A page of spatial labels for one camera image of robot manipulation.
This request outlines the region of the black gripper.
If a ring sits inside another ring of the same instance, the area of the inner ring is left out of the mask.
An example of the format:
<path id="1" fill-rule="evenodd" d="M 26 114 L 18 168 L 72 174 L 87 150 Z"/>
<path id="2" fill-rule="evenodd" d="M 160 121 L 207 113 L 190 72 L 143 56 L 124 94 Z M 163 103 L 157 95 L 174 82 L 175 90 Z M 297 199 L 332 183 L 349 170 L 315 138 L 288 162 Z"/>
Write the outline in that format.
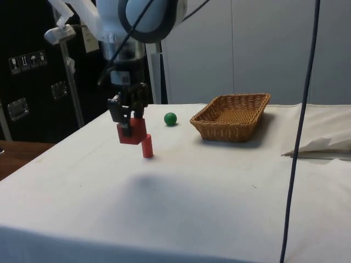
<path id="1" fill-rule="evenodd" d="M 140 61 L 116 63 L 110 72 L 111 84 L 122 88 L 107 100 L 107 106 L 112 120 L 120 125 L 124 136 L 133 135 L 132 112 L 134 118 L 142 119 L 149 104 L 149 86 L 142 83 L 144 79 L 144 63 Z"/>

